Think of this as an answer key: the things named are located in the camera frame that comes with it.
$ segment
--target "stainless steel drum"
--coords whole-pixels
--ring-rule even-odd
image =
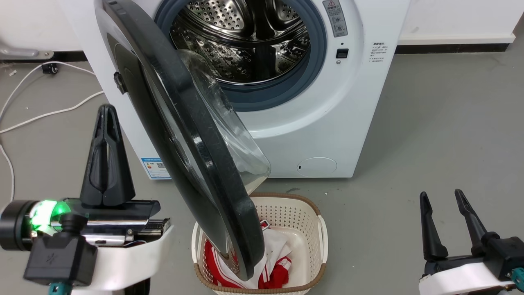
[[[177,48],[203,56],[219,81],[234,85],[286,74],[310,44],[299,15],[281,0],[188,2],[170,35]]]

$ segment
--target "red and white clothing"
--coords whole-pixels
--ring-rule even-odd
[[[288,238],[278,231],[266,228],[263,230],[266,255],[255,266],[255,272],[248,281],[240,280],[211,243],[205,243],[205,260],[217,286],[244,289],[278,289],[287,284],[291,259],[288,255],[291,248],[286,244]]]

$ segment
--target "brown basket rim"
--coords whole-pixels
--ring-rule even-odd
[[[293,194],[281,194],[281,193],[252,193],[250,197],[279,197],[279,198],[289,198],[289,199],[297,199],[300,201],[303,201],[307,203],[308,205],[313,208],[315,213],[320,215],[320,210],[318,207],[308,198],[305,198],[301,195],[293,195]],[[322,277],[324,276],[325,270],[326,270],[326,264],[323,263],[320,266],[319,273],[316,275],[316,277],[310,281],[309,283],[297,286],[297,287],[289,287],[289,288],[279,288],[279,289],[241,289],[241,288],[231,288],[231,287],[222,287],[214,285],[211,282],[208,282],[202,273],[200,272],[200,266],[198,263],[195,263],[194,265],[195,273],[198,279],[204,286],[208,287],[209,289],[217,292],[228,292],[228,293],[238,293],[238,294],[281,294],[281,293],[292,293],[292,292],[300,292],[305,291],[308,289],[313,288],[316,284],[320,282]]]

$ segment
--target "white wall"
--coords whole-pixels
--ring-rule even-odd
[[[522,12],[524,0],[412,0],[400,44],[510,43]],[[0,40],[81,50],[56,0],[0,0]]]

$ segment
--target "green light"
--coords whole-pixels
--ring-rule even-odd
[[[71,212],[71,209],[65,202],[45,200],[36,208],[31,224],[33,229],[37,229],[42,225],[50,225],[51,221],[58,221],[60,215],[69,212]]]

